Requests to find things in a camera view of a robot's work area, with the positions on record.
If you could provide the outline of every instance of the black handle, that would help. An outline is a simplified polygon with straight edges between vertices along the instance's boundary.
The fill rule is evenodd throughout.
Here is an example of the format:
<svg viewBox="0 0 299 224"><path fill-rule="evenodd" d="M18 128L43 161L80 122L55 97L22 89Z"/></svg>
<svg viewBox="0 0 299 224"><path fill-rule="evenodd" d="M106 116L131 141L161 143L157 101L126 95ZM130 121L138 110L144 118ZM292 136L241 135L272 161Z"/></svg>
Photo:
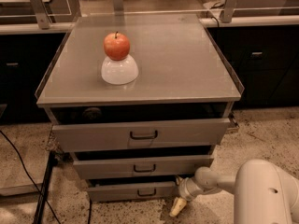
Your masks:
<svg viewBox="0 0 299 224"><path fill-rule="evenodd" d="M134 140L155 139L156 137L158 137L158 131L155 131L151 136L134 136L133 132L130 131L130 138Z"/></svg>
<svg viewBox="0 0 299 224"><path fill-rule="evenodd" d="M150 193L150 194L140 194L140 191L139 190L137 191L137 195L139 197L152 197L152 196L154 196L156 194L157 194L157 190L156 189L154 189L153 192Z"/></svg>
<svg viewBox="0 0 299 224"><path fill-rule="evenodd" d="M156 170L156 164L153 164L151 169L144 169L144 170L137 170L136 165L134 165L134 172L136 173L148 173L148 172L154 172Z"/></svg>

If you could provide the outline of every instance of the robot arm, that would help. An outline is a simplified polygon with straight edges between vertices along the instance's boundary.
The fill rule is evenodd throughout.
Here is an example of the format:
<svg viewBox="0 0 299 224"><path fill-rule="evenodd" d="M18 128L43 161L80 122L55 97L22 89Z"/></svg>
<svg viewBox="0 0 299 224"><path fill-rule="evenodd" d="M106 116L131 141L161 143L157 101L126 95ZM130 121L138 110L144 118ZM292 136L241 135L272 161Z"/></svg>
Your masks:
<svg viewBox="0 0 299 224"><path fill-rule="evenodd" d="M191 201L222 189L235 196L235 224L299 223L299 181L273 163L247 161L236 176L202 167L180 182L178 193Z"/></svg>

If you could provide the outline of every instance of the red apple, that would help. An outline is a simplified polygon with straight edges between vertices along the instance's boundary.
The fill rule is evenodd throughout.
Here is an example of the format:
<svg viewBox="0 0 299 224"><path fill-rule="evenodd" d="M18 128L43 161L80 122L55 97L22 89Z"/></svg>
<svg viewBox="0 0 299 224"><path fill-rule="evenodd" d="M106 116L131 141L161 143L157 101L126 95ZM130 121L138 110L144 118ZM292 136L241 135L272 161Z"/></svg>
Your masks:
<svg viewBox="0 0 299 224"><path fill-rule="evenodd" d="M119 32L107 35L103 45L105 54L114 61L123 60L130 51L130 41L128 37Z"/></svg>

